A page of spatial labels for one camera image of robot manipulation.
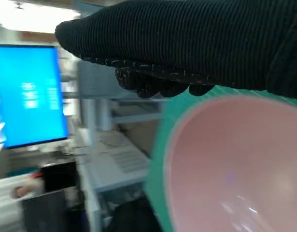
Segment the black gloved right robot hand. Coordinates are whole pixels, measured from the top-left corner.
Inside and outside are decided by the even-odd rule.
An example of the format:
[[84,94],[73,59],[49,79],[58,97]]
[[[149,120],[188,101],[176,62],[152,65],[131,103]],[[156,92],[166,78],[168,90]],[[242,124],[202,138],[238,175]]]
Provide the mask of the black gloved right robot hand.
[[297,99],[297,0],[129,0],[55,36],[141,98],[224,86]]

